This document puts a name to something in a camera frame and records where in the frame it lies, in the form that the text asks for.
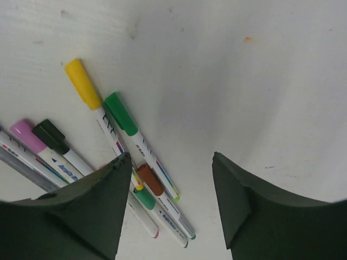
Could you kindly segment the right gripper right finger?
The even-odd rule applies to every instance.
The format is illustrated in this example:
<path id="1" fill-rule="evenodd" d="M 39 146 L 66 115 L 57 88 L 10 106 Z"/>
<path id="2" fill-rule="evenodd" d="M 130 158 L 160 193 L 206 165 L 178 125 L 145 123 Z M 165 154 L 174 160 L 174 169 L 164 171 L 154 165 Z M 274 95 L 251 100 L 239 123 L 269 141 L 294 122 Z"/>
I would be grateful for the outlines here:
<path id="1" fill-rule="evenodd" d="M 346 259 L 346 201 L 279 188 L 217 152 L 213 179 L 233 259 Z"/>

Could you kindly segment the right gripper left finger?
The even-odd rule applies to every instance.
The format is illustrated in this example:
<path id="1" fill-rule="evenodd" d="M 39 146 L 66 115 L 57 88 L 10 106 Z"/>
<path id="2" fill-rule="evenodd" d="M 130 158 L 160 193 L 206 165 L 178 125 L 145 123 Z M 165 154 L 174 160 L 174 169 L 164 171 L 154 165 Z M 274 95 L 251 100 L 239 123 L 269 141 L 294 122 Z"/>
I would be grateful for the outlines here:
<path id="1" fill-rule="evenodd" d="M 1 202 L 1 259 L 115 259 L 131 156 L 37 199 Z"/>

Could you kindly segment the dark green cap marker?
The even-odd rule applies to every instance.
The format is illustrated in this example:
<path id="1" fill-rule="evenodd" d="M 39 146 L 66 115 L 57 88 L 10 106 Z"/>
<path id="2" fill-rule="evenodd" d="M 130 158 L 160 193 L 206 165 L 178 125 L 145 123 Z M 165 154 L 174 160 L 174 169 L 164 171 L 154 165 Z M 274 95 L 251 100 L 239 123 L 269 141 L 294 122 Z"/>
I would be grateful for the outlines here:
<path id="1" fill-rule="evenodd" d="M 121 101 L 120 95 L 117 92 L 112 93 L 105 99 L 104 104 L 118 126 L 132 139 L 136 148 L 142 154 L 147 164 L 154 171 L 171 198 L 175 202 L 179 201 L 180 195 L 178 189 L 174 185 L 163 165 L 156 157 L 150 145 L 147 143 L 146 138 L 142 135 L 140 129 L 133 121 L 125 105 Z"/>

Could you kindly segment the yellow cap marker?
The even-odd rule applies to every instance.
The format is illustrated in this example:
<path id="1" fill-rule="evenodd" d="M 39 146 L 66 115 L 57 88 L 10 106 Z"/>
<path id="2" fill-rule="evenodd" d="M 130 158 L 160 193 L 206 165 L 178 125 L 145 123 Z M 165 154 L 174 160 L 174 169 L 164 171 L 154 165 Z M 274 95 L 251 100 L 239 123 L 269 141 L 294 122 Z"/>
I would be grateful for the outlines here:
<path id="1" fill-rule="evenodd" d="M 102 99 L 99 98 L 97 91 L 94 89 L 80 59 L 75 58 L 66 64 L 65 71 L 82 101 L 94 113 L 95 119 L 115 155 L 119 156 L 124 153 L 126 149 L 122 144 L 113 123 L 108 118 L 102 105 Z"/>

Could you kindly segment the pink cap marker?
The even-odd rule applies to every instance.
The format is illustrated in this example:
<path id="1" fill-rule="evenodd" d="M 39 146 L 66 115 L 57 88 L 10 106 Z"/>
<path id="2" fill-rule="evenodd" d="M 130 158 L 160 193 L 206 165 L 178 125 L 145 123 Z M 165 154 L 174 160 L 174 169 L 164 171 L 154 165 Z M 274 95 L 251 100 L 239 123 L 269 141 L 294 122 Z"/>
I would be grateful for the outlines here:
<path id="1" fill-rule="evenodd" d="M 150 237 L 156 239 L 159 236 L 158 226 L 146 213 L 139 201 L 136 200 L 135 196 L 131 192 L 128 193 L 127 204 L 130 208 L 130 212 L 133 214 L 136 220 L 141 223 Z"/>

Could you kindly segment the brown cap marker right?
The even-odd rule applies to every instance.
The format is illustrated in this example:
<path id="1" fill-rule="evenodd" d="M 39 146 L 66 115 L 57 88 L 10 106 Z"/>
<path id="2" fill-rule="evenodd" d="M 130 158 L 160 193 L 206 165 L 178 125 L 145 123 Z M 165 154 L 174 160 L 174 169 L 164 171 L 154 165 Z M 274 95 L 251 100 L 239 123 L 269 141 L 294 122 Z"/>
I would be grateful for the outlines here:
<path id="1" fill-rule="evenodd" d="M 166 211 L 176 221 L 185 235 L 190 239 L 195 239 L 196 233 L 194 228 L 181 210 L 175 205 L 173 200 L 167 195 L 161 182 L 158 180 L 150 166 L 148 164 L 143 164 L 138 168 L 137 172 L 153 194 L 158 198 L 159 202 L 164 206 Z"/>

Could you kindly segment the grey barrel marker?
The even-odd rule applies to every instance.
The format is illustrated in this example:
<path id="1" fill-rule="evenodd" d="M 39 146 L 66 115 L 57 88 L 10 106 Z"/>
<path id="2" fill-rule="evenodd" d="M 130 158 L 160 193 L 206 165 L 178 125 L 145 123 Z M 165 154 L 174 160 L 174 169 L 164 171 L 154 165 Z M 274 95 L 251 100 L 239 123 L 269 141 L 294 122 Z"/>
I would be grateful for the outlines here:
<path id="1" fill-rule="evenodd" d="M 1 161 L 46 192 L 68 185 L 59 174 L 1 128 Z"/>

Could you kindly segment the black cap marker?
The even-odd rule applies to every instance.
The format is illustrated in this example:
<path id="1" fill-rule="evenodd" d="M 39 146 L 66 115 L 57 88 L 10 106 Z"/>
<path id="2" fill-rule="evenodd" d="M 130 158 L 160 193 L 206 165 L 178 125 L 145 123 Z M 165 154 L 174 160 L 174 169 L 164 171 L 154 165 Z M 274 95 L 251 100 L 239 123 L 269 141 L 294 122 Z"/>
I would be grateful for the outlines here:
<path id="1" fill-rule="evenodd" d="M 94 169 L 69 147 L 65 135 L 49 119 L 41 121 L 31 131 L 49 148 L 63 156 L 82 175 L 94 172 Z"/>

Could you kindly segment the magenta cap marker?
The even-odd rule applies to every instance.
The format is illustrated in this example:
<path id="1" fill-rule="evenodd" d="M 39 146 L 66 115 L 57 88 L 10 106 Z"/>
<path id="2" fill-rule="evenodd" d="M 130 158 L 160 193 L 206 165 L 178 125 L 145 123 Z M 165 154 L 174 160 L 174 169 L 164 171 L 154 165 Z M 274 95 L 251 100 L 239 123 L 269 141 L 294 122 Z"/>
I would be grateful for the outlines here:
<path id="1" fill-rule="evenodd" d="M 10 127 L 10 130 L 68 183 L 83 178 L 83 175 L 72 164 L 49 148 L 32 132 L 33 127 L 27 120 L 16 122 Z"/>

